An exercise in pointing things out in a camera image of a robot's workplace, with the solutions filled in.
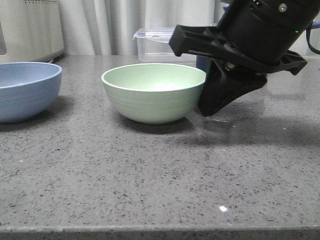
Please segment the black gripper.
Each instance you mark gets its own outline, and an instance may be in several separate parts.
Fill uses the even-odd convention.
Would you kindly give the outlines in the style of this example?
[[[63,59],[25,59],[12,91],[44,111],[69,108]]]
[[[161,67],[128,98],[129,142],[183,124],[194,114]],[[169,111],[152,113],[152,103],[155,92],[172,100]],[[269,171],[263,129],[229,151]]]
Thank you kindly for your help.
[[[265,73],[288,71],[297,75],[308,63],[290,50],[272,64],[256,60],[237,49],[215,26],[177,25],[169,46],[177,57],[192,54],[211,58],[207,60],[206,78],[197,104],[204,117],[212,116],[239,97],[264,87],[267,83]],[[238,66],[229,68],[224,60]]]

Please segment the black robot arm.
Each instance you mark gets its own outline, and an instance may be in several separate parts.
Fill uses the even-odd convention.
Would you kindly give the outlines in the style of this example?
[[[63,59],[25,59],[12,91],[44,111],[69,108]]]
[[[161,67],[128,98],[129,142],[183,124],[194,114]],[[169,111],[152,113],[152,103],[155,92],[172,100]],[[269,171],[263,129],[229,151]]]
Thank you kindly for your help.
[[[291,46],[302,33],[310,36],[319,12],[317,0],[233,0],[216,26],[177,25],[173,53],[209,59],[197,104],[202,115],[262,88],[268,74],[297,75],[307,61]]]

